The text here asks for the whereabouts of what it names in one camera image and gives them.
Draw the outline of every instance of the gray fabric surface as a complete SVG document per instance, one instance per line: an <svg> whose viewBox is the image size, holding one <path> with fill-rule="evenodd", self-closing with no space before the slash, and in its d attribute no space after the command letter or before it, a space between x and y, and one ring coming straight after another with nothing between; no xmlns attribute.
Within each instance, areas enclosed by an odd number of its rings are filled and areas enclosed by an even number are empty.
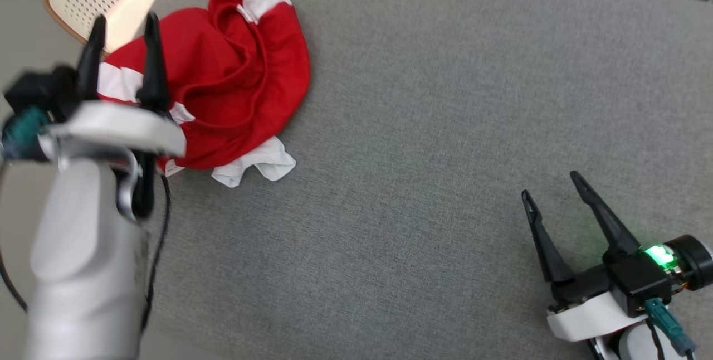
<svg viewBox="0 0 713 360"><path fill-rule="evenodd" d="M520 191L573 267L606 248L577 169L644 244L713 243L713 7L292 0L297 167L171 177L157 322L225 358L588 358L555 339ZM160 15L207 0L158 0ZM713 358L713 289L675 314Z"/></svg>

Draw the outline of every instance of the white cloth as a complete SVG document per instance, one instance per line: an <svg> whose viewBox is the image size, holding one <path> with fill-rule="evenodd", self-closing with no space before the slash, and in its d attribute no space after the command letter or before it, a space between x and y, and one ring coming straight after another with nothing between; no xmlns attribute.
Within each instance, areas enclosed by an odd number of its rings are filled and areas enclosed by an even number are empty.
<svg viewBox="0 0 713 360"><path fill-rule="evenodd" d="M273 136L235 161L215 168L212 177L227 187L237 187L245 169L255 165L264 177L275 182L288 174L296 164L295 159L285 152L285 145Z"/></svg>

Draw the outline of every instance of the green cable connector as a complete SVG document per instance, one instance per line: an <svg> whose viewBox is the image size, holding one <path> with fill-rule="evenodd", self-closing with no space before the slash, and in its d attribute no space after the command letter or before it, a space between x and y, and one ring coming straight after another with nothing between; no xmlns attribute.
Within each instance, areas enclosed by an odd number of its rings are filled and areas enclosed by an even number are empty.
<svg viewBox="0 0 713 360"><path fill-rule="evenodd" d="M658 297L648 299L644 302L646 314L671 341L671 346L681 357L686 357L696 350L696 344L683 332L683 327L676 321L668 311L661 299Z"/></svg>
<svg viewBox="0 0 713 360"><path fill-rule="evenodd" d="M664 271L672 271L678 265L673 253L670 253L665 246L653 246L644 253L649 254Z"/></svg>

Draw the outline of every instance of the gray floor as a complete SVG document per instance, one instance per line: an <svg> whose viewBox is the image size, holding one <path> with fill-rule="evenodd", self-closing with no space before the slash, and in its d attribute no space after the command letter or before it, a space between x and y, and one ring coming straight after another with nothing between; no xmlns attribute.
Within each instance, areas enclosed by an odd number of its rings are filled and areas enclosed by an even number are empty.
<svg viewBox="0 0 713 360"><path fill-rule="evenodd" d="M57 62L74 63L81 45L64 32L42 6L42 0L0 0L0 84L7 86L23 68L48 70ZM9 112L0 99L0 116ZM13 165L0 192L0 246L13 281L25 296L33 287L29 249L54 168ZM0 353L8 360L21 358L26 316L0 286ZM149 329L143 339L145 360L218 360L193 345Z"/></svg>

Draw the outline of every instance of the red and white garment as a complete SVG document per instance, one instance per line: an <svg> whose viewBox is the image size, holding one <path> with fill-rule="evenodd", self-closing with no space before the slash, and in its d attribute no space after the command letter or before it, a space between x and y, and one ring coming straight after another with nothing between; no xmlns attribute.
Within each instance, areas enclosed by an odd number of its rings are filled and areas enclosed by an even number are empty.
<svg viewBox="0 0 713 360"><path fill-rule="evenodd" d="M209 0L160 21L173 119L186 136L179 167L215 168L235 187L255 165L270 180L295 167L275 137L310 84L310 58L290 0ZM99 68L103 99L135 104L145 44L137 38Z"/></svg>

